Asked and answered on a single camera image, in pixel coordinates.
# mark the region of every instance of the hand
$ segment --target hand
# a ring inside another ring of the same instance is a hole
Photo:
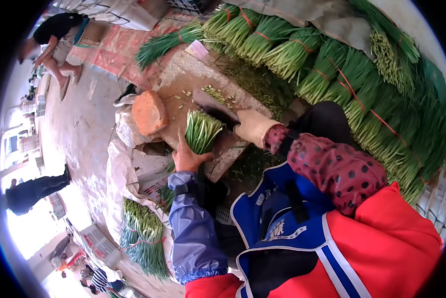
[[[264,149],[263,140],[268,130],[280,124],[278,121],[268,119],[255,110],[240,110],[236,114],[240,118],[241,125],[235,127],[234,133],[261,149]]]
[[[37,57],[37,59],[34,61],[34,67],[33,70],[35,71],[36,69],[39,68],[39,66],[41,66],[41,64],[43,63],[43,59],[41,58],[41,56]]]
[[[175,170],[189,171],[196,173],[200,164],[212,158],[212,153],[208,152],[202,155],[198,155],[190,149],[185,135],[178,128],[178,149],[172,152],[173,161],[175,162]]]

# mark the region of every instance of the chopping block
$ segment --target chopping block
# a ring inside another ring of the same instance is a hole
[[[187,96],[187,93],[193,93],[194,87],[200,89],[207,85],[220,90],[226,103],[233,106],[233,112],[250,109],[268,118],[273,115],[262,103],[218,70],[180,50],[173,55],[152,88],[162,99],[170,120],[169,125],[159,131],[159,135],[173,149],[178,148],[178,128],[186,129],[187,113],[200,110],[192,102],[193,94]],[[241,140],[228,129],[223,129],[214,141],[212,149],[214,158],[204,164],[206,177],[214,183],[218,181],[248,145],[249,142]]]

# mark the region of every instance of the striped shirt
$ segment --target striped shirt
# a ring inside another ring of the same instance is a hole
[[[107,287],[110,288],[107,281],[107,274],[100,268],[97,268],[94,271],[94,275],[92,276],[92,284],[95,286],[95,289],[101,292],[108,292]]]

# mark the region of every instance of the red polka dot sleeve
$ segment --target red polka dot sleeve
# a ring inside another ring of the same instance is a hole
[[[278,152],[288,131],[282,125],[268,131],[265,144],[272,154]],[[387,186],[384,167],[370,155],[312,134],[300,134],[293,141],[287,162],[328,195],[337,210],[350,217],[369,196]]]

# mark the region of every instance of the knife blade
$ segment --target knife blade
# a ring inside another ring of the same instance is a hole
[[[230,131],[233,131],[235,125],[241,124],[240,118],[235,113],[197,87],[193,89],[193,102],[205,113],[226,124]]]

